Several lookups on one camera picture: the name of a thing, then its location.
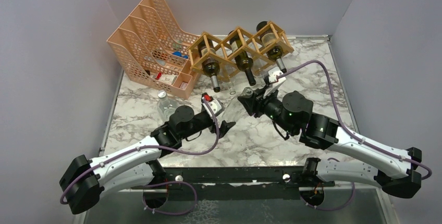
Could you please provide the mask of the clear bottle silver cap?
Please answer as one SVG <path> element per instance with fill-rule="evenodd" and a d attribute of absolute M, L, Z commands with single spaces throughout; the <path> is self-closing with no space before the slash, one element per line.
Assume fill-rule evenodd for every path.
<path fill-rule="evenodd" d="M 179 107 L 178 101 L 168 96 L 165 90 L 160 90 L 157 93 L 158 102 L 157 110 L 164 122 L 167 122 L 170 116 Z"/>

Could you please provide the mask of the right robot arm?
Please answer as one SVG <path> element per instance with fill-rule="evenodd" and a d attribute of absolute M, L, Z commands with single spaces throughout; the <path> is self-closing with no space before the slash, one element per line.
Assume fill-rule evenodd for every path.
<path fill-rule="evenodd" d="M 238 101 L 249 116 L 267 116 L 284 140 L 299 136 L 307 147 L 355 159 L 337 162 L 308 158 L 300 173 L 304 184 L 363 183 L 398 198 L 412 198 L 421 188 L 423 177 L 417 171 L 422 161 L 420 149 L 393 148 L 359 135 L 337 120 L 314 113 L 313 102 L 297 91 L 286 94 L 282 100 L 277 95 L 277 91 L 265 96 L 263 90 L 247 88 Z"/>

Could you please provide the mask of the green wine bottle front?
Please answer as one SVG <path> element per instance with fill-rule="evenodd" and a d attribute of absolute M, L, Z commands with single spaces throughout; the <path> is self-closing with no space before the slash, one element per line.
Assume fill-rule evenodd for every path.
<path fill-rule="evenodd" d="M 206 47 L 205 42 L 201 42 L 198 44 L 198 52 L 200 56 L 204 56 L 206 53 L 211 52 L 215 53 L 214 46 L 212 40 L 208 39 L 209 48 Z M 202 70 L 206 76 L 208 76 L 211 80 L 213 91 L 215 93 L 220 92 L 220 85 L 218 81 L 218 74 L 220 72 L 220 66 L 218 60 L 208 57 L 205 61 L 202 62 Z"/>

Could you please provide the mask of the wooden wine rack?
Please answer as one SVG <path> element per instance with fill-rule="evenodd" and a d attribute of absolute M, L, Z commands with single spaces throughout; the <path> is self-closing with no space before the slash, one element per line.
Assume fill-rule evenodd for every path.
<path fill-rule="evenodd" d="M 217 79 L 225 82 L 246 69 L 258 74 L 276 64 L 283 70 L 283 57 L 293 51 L 285 31 L 272 21 L 260 22 L 255 34 L 236 27 L 222 40 L 204 31 L 187 47 L 191 70 L 209 77 L 203 64 L 214 61 Z"/>

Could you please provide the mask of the green wine bottle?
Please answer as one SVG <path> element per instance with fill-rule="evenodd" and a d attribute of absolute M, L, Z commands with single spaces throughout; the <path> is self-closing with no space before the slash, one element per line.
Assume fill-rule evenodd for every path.
<path fill-rule="evenodd" d="M 268 21 L 261 21 L 256 26 L 256 31 L 257 32 L 260 31 L 267 24 Z M 273 33 L 272 29 L 268 29 L 259 36 L 259 39 L 263 43 L 264 47 L 267 47 L 276 40 L 276 34 Z M 267 51 L 266 54 L 270 60 L 276 63 L 276 65 L 278 66 L 278 68 L 281 70 L 282 73 L 287 72 L 287 68 L 282 60 L 283 49 L 279 45 L 275 45 L 273 48 Z"/>
<path fill-rule="evenodd" d="M 208 39 L 209 48 L 206 47 L 205 42 L 201 42 L 198 44 L 198 52 L 200 56 L 204 56 L 206 53 L 211 52 L 215 53 L 214 46 L 212 40 Z M 202 70 L 206 76 L 208 76 L 211 80 L 213 91 L 215 93 L 220 92 L 220 85 L 218 81 L 218 74 L 220 72 L 220 66 L 218 60 L 208 57 L 205 61 L 202 62 Z"/>
<path fill-rule="evenodd" d="M 237 33 L 229 40 L 229 44 L 231 46 L 232 52 L 235 52 L 239 49 L 239 47 L 242 46 L 242 42 L 240 41 L 240 37 Z M 256 85 L 256 80 L 252 73 L 253 59 L 248 56 L 248 53 L 246 51 L 241 51 L 234 59 L 237 68 L 245 73 L 249 85 Z"/>

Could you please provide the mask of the small clear glass bottle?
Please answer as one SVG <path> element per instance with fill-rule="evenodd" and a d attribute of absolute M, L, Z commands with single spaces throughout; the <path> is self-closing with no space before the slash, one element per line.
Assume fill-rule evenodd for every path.
<path fill-rule="evenodd" d="M 250 87 L 246 87 L 243 89 L 242 93 L 241 93 L 241 97 L 251 97 L 253 95 L 253 89 Z"/>

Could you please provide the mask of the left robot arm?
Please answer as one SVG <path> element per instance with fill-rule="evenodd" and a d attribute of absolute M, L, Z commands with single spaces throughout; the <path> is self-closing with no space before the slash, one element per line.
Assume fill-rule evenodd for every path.
<path fill-rule="evenodd" d="M 165 181 L 159 158 L 180 153 L 181 142 L 205 129 L 222 138 L 236 123 L 218 123 L 212 109 L 203 107 L 195 114 L 189 106 L 179 106 L 162 126 L 137 143 L 117 152 L 88 159 L 74 158 L 60 179 L 60 203 L 73 214 L 95 206 L 100 199 L 121 190 L 148 184 L 157 188 Z"/>

